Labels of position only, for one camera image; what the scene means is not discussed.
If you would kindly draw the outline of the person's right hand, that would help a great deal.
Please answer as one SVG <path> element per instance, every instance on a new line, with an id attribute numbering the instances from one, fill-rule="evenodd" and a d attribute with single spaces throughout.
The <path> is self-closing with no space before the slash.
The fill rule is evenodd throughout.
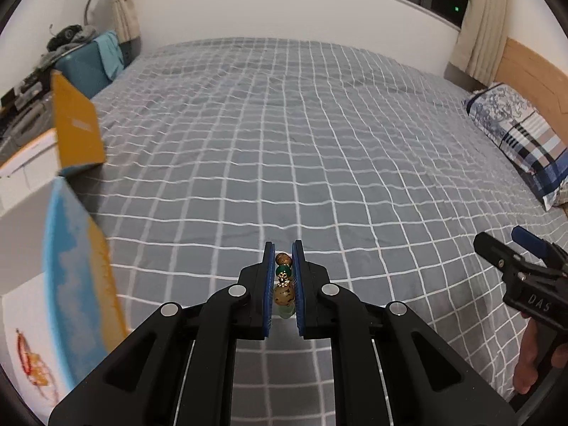
<path id="1" fill-rule="evenodd" d="M 536 322 L 532 318 L 527 315 L 522 316 L 528 320 L 528 325 L 521 340 L 519 358 L 514 370 L 513 387 L 517 393 L 525 395 L 538 380 L 535 365 L 538 355 L 538 330 Z"/>

